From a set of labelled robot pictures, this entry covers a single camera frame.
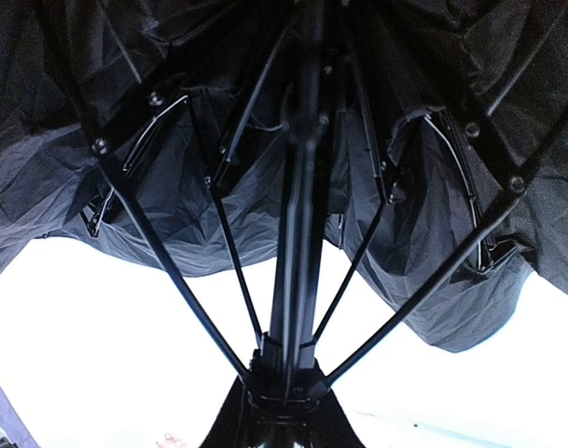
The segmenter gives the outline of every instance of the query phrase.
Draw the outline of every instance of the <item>black fabric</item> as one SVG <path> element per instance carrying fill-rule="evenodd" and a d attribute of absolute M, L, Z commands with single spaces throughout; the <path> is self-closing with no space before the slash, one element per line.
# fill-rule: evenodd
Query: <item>black fabric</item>
<path fill-rule="evenodd" d="M 154 155 L 145 161 L 136 186 L 137 198 L 184 276 L 231 269 L 204 183 L 206 161 L 218 160 L 217 144 L 229 111 L 253 60 L 276 29 L 278 7 L 249 3 L 241 19 L 212 29 L 211 39 L 195 37 L 232 5 L 216 0 L 150 5 L 141 0 L 112 3 L 106 9 L 141 77 L 162 82 L 172 100 L 189 95 L 189 105 L 176 108 L 156 135 Z M 353 16 L 360 23 L 353 31 L 381 155 L 401 168 L 395 201 L 385 210 L 358 271 L 397 309 L 473 228 L 464 185 L 445 142 L 423 120 L 447 117 L 423 67 L 433 61 L 437 69 L 447 70 L 448 79 L 466 79 L 481 101 L 490 104 L 517 72 L 516 62 L 559 17 L 559 9 L 534 0 L 394 0 L 380 7 L 384 10 L 366 14 L 366 8 L 353 2 Z M 130 99 L 150 90 L 137 86 L 99 3 L 71 1 L 50 12 L 97 119 L 111 127 L 114 119 L 132 115 Z M 383 12 L 408 30 L 422 54 L 411 54 L 396 39 Z M 290 137 L 289 84 L 296 66 L 293 48 L 277 59 L 225 179 L 224 205 L 243 265 L 276 253 Z M 347 79 L 347 102 L 337 111 L 339 152 L 326 229 L 326 239 L 350 258 L 378 205 L 355 95 Z M 567 101 L 568 10 L 493 115 L 517 163 L 533 154 Z M 110 132 L 125 132 L 118 127 Z M 127 135 L 118 159 L 142 131 L 137 126 Z M 442 131 L 463 134 L 451 126 Z M 463 136 L 460 142 L 456 150 L 484 210 L 498 187 Z M 43 234 L 77 238 L 112 256 L 157 267 L 118 203 L 99 238 L 88 236 L 79 212 L 84 209 L 90 217 L 87 203 L 106 192 L 74 114 L 49 74 L 48 48 L 28 3 L 5 2 L 0 5 L 0 272 L 29 240 Z M 485 274 L 476 271 L 473 254 L 409 318 L 410 327 L 426 342 L 461 351 L 491 336 L 513 313 L 531 271 L 528 263 L 568 293 L 568 128 L 526 200 L 493 239 L 516 242 L 520 253 Z"/>

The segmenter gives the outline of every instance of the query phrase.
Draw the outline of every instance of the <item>black umbrella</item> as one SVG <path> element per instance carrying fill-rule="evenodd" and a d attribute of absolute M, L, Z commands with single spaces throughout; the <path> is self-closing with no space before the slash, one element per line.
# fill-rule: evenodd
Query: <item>black umbrella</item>
<path fill-rule="evenodd" d="M 568 292 L 568 2 L 0 7 L 0 272 L 41 235 L 172 278 L 238 373 L 203 446 L 362 446 L 331 386 L 404 319 L 460 351 L 531 265 Z M 313 331 L 324 238 L 353 263 Z M 250 367 L 183 279 L 232 268 Z M 397 313 L 324 375 L 356 271 Z"/>

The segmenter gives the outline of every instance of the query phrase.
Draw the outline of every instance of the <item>white background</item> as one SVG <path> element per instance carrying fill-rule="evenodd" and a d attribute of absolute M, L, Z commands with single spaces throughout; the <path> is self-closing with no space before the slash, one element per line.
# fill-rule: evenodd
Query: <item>white background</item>
<path fill-rule="evenodd" d="M 349 264 L 325 247 L 318 319 Z M 274 267 L 244 270 L 264 330 Z M 250 359 L 235 275 L 189 284 Z M 318 345 L 325 372 L 390 315 L 356 276 Z M 47 239 L 0 276 L 0 384 L 42 448 L 196 447 L 234 376 L 165 273 Z M 459 355 L 402 325 L 334 389 L 369 448 L 568 447 L 568 297 L 533 275 L 508 324 Z"/>

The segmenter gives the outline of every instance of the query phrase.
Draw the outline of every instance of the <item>white sky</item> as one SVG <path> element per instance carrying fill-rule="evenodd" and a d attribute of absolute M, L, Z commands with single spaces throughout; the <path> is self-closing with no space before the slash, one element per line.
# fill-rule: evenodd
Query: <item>white sky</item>
<path fill-rule="evenodd" d="M 318 319 L 349 264 L 326 246 Z M 244 271 L 263 329 L 274 267 Z M 189 284 L 250 359 L 255 340 L 235 275 Z M 356 276 L 318 345 L 322 368 L 390 315 Z M 164 433 L 196 447 L 234 375 L 165 273 L 47 239 L 0 276 L 0 384 L 42 448 L 155 448 Z M 532 276 L 509 323 L 459 355 L 402 325 L 334 389 L 369 448 L 496 446 L 464 436 L 568 447 L 568 297 Z"/>

